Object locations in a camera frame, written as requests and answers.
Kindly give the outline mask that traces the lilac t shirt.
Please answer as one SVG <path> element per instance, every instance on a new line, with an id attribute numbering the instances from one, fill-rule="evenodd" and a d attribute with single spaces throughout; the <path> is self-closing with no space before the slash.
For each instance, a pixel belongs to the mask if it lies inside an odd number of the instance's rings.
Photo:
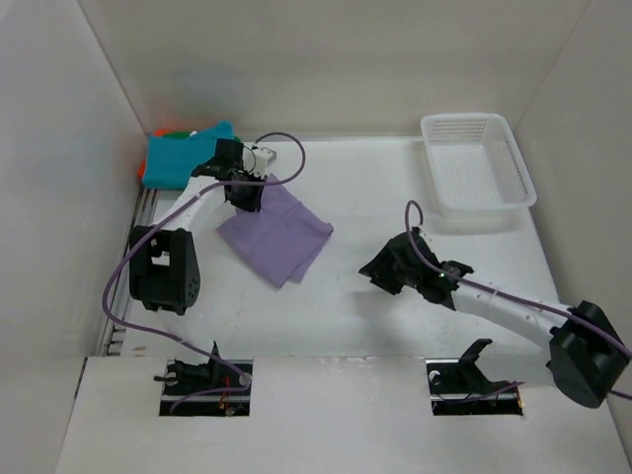
<path id="1" fill-rule="evenodd" d="M 261 210 L 236 214 L 217 228 L 229 248 L 274 288 L 300 283 L 334 232 L 302 201 L 269 175 Z"/>

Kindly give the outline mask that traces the teal t shirt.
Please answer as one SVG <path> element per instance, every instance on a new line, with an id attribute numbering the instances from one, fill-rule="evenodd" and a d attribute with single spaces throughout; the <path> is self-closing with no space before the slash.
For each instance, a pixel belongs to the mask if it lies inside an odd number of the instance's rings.
<path id="1" fill-rule="evenodd" d="M 230 121 L 220 121 L 186 137 L 150 136 L 142 185 L 150 190 L 184 190 L 194 168 L 214 156 L 220 138 L 234 138 Z"/>

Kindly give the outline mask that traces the green t shirt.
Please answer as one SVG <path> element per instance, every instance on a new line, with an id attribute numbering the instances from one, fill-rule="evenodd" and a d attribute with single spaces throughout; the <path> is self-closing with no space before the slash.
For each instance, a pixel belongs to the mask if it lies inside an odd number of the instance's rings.
<path id="1" fill-rule="evenodd" d="M 188 137 L 197 134 L 196 131 L 186 130 L 157 130 L 156 136 L 167 137 L 172 139 L 187 139 Z"/>

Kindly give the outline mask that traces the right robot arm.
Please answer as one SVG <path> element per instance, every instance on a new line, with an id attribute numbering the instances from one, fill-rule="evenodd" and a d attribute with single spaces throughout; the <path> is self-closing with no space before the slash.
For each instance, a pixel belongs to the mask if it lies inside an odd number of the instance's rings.
<path id="1" fill-rule="evenodd" d="M 468 278 L 474 270 L 441 261 L 415 227 L 391 238 L 359 273 L 392 294 L 406 286 L 425 301 L 495 323 L 530 340 L 549 354 L 546 368 L 567 398 L 598 408 L 631 361 L 596 304 L 550 305 L 514 296 Z"/>

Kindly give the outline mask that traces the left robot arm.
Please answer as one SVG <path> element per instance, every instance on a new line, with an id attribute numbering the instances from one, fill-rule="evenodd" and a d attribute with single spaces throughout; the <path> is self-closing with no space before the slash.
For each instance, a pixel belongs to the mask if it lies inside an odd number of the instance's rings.
<path id="1" fill-rule="evenodd" d="M 198 300 L 201 277 L 195 235 L 223 204 L 261 210 L 268 169 L 277 159 L 270 148 L 247 147 L 234 139 L 216 141 L 214 156 L 196 165 L 182 194 L 161 217 L 132 230 L 135 245 L 157 232 L 129 261 L 129 291 L 149 311 L 183 316 Z"/>

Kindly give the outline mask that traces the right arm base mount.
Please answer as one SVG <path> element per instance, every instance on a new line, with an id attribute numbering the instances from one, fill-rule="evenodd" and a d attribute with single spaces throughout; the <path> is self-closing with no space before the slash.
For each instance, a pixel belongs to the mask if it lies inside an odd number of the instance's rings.
<path id="1" fill-rule="evenodd" d="M 493 343 L 476 340 L 461 356 L 426 360 L 434 416 L 522 416 L 520 382 L 490 380 L 477 366 L 481 352 Z"/>

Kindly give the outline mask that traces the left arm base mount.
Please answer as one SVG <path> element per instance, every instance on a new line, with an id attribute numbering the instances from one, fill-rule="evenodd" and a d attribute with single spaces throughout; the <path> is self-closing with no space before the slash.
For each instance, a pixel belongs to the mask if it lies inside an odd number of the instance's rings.
<path id="1" fill-rule="evenodd" d="M 161 384 L 161 417 L 248 417 L 253 363 L 233 361 L 237 369 L 210 359 L 199 364 L 168 361 Z"/>

